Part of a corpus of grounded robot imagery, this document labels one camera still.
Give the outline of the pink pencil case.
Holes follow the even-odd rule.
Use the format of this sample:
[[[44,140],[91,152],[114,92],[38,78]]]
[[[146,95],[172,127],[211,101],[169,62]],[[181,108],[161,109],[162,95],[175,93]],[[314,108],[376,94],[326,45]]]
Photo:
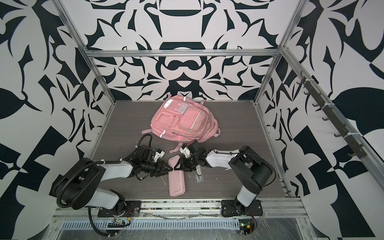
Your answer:
[[[168,165],[173,169],[180,160],[180,156],[174,156],[168,160]],[[185,176],[183,171],[173,170],[168,174],[169,194],[171,197],[183,195],[186,191]]]

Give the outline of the pink student backpack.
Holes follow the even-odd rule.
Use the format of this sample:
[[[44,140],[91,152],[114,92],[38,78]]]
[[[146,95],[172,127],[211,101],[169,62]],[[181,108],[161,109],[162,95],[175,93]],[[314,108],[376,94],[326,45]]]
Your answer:
[[[178,145],[170,153],[180,150],[184,143],[198,141],[203,143],[221,134],[218,121],[212,112],[200,103],[184,96],[167,98],[153,116],[151,128],[142,134],[153,133],[159,138]]]

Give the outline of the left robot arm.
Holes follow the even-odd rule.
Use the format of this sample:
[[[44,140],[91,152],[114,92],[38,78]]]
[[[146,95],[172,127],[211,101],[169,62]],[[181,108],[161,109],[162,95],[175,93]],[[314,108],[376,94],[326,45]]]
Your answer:
[[[162,161],[164,151],[151,144],[138,142],[126,157],[115,161],[92,161],[81,158],[65,175],[53,183],[51,195],[56,197],[59,208],[101,208],[120,216],[128,211],[125,197],[115,190],[104,190],[100,183],[112,179],[138,178],[140,173],[148,177],[162,177],[173,168]]]

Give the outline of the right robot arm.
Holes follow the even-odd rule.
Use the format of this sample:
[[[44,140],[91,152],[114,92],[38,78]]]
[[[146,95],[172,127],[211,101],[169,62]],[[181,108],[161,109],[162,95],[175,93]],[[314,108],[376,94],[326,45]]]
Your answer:
[[[274,167],[249,146],[239,150],[219,151],[205,149],[201,144],[192,142],[183,145],[182,155],[173,167],[176,171],[193,172],[198,167],[225,168],[232,170],[242,187],[234,200],[223,200],[223,217],[250,216],[261,210],[256,197],[264,187],[270,185],[270,177],[276,178]]]

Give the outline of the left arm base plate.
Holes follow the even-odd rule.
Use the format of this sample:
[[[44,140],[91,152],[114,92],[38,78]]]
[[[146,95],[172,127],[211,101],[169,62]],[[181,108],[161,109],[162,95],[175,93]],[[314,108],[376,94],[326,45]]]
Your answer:
[[[99,218],[134,217],[141,211],[141,201],[118,201],[112,209],[99,209]]]

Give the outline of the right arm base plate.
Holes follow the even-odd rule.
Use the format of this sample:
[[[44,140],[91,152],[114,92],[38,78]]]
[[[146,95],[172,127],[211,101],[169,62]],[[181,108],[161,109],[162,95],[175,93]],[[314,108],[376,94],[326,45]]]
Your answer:
[[[252,203],[245,207],[237,199],[221,201],[221,215],[225,218],[237,216],[262,216],[263,208],[259,200],[253,200]]]

